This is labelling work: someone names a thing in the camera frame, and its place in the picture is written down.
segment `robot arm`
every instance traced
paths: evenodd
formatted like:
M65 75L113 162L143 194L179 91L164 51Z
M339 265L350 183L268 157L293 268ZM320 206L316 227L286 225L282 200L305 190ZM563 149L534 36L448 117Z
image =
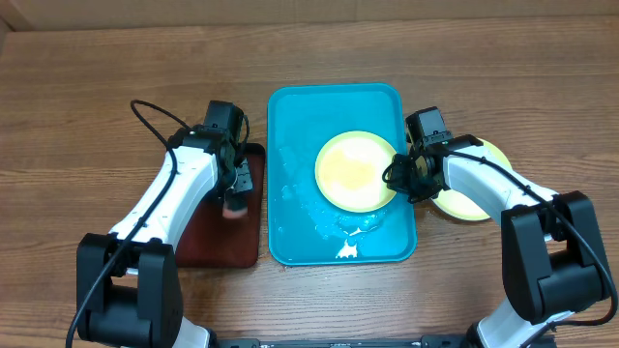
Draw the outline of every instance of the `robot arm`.
M94 295L77 321L84 340L113 346L205 348L212 336L183 317L183 300L174 251L198 203L208 196L224 207L243 210L242 196L252 189L237 182L249 174L242 165L247 137L240 142L243 111L229 102L211 101L203 125L182 128L168 140L176 157L172 171L168 153L158 176L131 212L104 235L87 234L77 248L77 304L84 302L109 255L127 239L176 175L162 200L132 237L112 272L94 287ZM137 288L115 285L112 276L138 276Z
M387 187L407 194L411 203L428 199L441 189L455 189L501 227L507 299L471 327L466 348L526 347L550 323L609 297L610 289L591 255L565 233L564 226L540 200L525 193L515 180L569 217L608 271L593 205L586 196L577 191L557 194L535 185L503 166L472 135L453 138L435 107L409 116L406 126L412 143L410 153L394 156L383 175ZM548 240L567 240L567 248L548 254Z
M155 211L133 237L135 242L147 243L157 238L176 250L178 241L197 204L207 192L215 187L218 167L214 155L204 152L203 149L188 146L178 147L174 150L174 154L178 161L177 177ZM109 233L116 233L116 238L119 240L127 237L137 220L144 215L146 209L162 190L171 170L172 159L170 154L165 154L162 169L153 184L146 190L132 211L112 227Z

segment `yellow bowl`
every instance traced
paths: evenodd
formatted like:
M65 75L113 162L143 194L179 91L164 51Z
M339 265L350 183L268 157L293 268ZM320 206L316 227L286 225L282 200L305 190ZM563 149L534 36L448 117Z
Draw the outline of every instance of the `yellow bowl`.
M383 183L383 171L396 150L367 131L342 133L322 147L315 176L320 192L336 207L367 213L389 203L396 193Z
M499 150L499 148L494 146L489 141L483 139L480 140L484 142L484 146L486 146L501 163L512 169L510 161L503 154L503 152ZM438 197L436 199L432 199L432 201L440 210L454 218L459 218L466 221L481 221L490 218L488 214L482 210L482 208L475 204L475 202L470 200L464 194L453 189L441 190L438 193Z

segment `plastic tray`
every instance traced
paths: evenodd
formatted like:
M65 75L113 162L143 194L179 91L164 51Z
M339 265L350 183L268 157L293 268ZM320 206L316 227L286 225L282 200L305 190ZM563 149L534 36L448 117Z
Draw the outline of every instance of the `plastic tray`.
M384 83L285 87L268 106L269 248L284 265L395 262L417 245L413 207L397 194L369 213L350 213L320 192L314 164L346 131L369 131L406 152L398 92Z

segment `black cable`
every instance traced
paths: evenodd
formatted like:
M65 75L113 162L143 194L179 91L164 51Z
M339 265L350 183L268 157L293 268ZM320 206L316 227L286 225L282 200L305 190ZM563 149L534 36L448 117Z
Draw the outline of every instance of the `black cable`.
M170 176L167 179L167 182L165 182L165 185L163 186L161 192L157 195L155 200L153 200L153 203L151 203L151 205L148 207L146 212L144 212L144 215L137 220L137 223L135 224L135 227L127 235L125 240L123 240L121 245L118 246L118 248L112 254L112 256L109 258L107 263L105 263L105 266L103 266L103 269L99 273L99 276L97 277L97 279L95 280L95 282L91 286L90 290L88 291L88 293L84 297L84 300L81 303L81 306L75 312L74 319L71 322L71 325L69 326L69 331L67 332L67 340L65 342L65 347L66 348L71 348L73 346L75 329L77 328L77 323L79 322L79 318L83 315L83 313L84 313L84 311L86 309L86 306L88 305L88 302L90 301L90 298L95 293L95 289L97 289L99 284L101 284L101 282L109 275L111 269L115 266L116 261L118 260L118 258L129 247L133 237L135 237L135 234L137 234L137 231L139 231L139 229L142 228L142 226L144 225L144 222L146 222L146 220L153 213L155 208L157 208L157 205L162 201L163 197L165 196L165 193L172 186L172 182L174 181L174 177L176 177L175 173L177 171L178 163L177 163L177 160L176 160L176 156L174 155L173 149L170 147L168 142L163 138L163 136L157 130L155 130L155 128L153 126L151 126L151 124L149 124L148 121L146 121L146 119L144 119L144 117L142 117L142 115L137 111L137 109L135 108L136 104L149 106L149 107L151 107L151 108L153 108L153 109L163 113L164 115L170 117L171 119L173 119L174 121L178 122L179 124L181 124L186 129L191 130L191 128L185 122L183 122L178 117L172 115L167 110L164 110L164 109L162 109L162 108L160 108L160 107L158 107L158 106L156 106L154 104L151 104L151 103L149 103L147 101L134 100L134 101L131 102L131 108L132 108L133 113L135 114L135 117L137 117L137 119L139 119L142 122L142 124L144 124L144 126L146 126L146 128L149 129L157 137L157 139L163 144L163 146L165 146L165 150L170 154L170 158L172 159L172 171L170 172Z
M543 199L539 194L533 191L530 187L523 184L518 178L512 175L512 173L510 173L508 170L503 168L501 165L496 164L492 161L486 160L486 158L478 158L476 156L472 156L469 154L463 154L457 151L437 151L437 152L430 151L430 152L422 153L422 155L441 156L441 157L458 156L458 157L462 157L465 159L478 161L482 164L490 166L491 168L501 173L503 176L508 178L512 183L514 183L519 189L521 189L523 192L533 197L535 200L539 201L545 208L547 208L553 215L555 215L559 219L559 221L563 223L563 225L567 228L572 238L576 239L578 243L582 247L584 247L584 249L587 251L589 256L591 256L591 258L594 261L594 265L596 269L603 276L603 280L608 286L608 289L610 292L610 310L604 317L600 319L594 319L594 320L583 320L583 321L561 320L558 322L547 323L539 332L537 332L535 335L529 338L524 344L522 344L521 347L527 347L537 338L544 335L548 330L554 331L556 327L558 326L568 326L568 325L569 326L588 326L588 327L600 326L600 325L606 324L615 316L615 314L617 313L617 304L618 304L617 289L615 287L615 284L612 282L612 278L610 277L608 270L602 265L600 258L595 253L595 251L593 251L591 246L589 246L587 241L585 241L584 238L582 238L582 236L578 233L578 231L576 231L575 227L568 221L568 219L564 217L563 214L561 214L559 211L557 211L552 206L552 204L550 204L548 201Z
M391 175L389 175L389 172L396 166L395 163L391 162L388 166L387 169L385 169L385 171L383 171L383 182L385 184L392 184L394 182L396 182L398 179L392 179Z

